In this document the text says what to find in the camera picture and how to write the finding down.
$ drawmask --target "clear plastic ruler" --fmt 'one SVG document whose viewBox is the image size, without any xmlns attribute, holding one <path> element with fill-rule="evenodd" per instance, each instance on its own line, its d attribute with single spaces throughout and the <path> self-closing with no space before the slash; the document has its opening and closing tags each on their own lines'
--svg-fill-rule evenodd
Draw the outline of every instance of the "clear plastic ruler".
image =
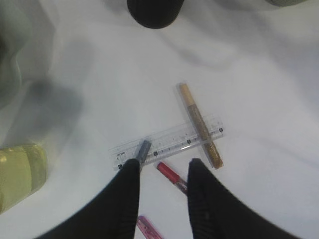
<svg viewBox="0 0 319 239">
<path fill-rule="evenodd" d="M 218 117 L 207 116 L 204 117 L 204 121 L 212 139 L 223 137 L 223 124 Z M 142 166 L 163 160 L 203 143 L 198 137 L 193 124 L 188 122 L 110 149 L 114 170 L 121 169 L 126 160 L 136 157 L 144 140 L 151 142 L 152 146 Z"/>
</svg>

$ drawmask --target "gold marker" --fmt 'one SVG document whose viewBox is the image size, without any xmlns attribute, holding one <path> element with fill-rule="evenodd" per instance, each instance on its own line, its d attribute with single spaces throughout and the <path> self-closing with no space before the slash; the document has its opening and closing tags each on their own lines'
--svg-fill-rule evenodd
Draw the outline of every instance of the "gold marker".
<svg viewBox="0 0 319 239">
<path fill-rule="evenodd" d="M 219 156 L 219 153 L 217 151 L 216 146 L 213 143 L 213 140 L 211 139 L 209 135 L 209 131 L 207 129 L 207 126 L 203 120 L 203 117 L 201 116 L 197 105 L 195 104 L 195 101 L 189 91 L 189 88 L 187 84 L 180 84 L 179 86 L 180 92 L 184 98 L 185 104 L 187 106 L 187 110 L 189 112 L 189 116 L 194 123 L 194 126 L 197 130 L 197 133 L 202 141 L 207 141 L 203 144 L 203 148 L 207 153 L 209 162 L 212 164 L 212 166 L 216 169 L 222 167 L 223 161 L 221 160 L 221 157 Z"/>
</svg>

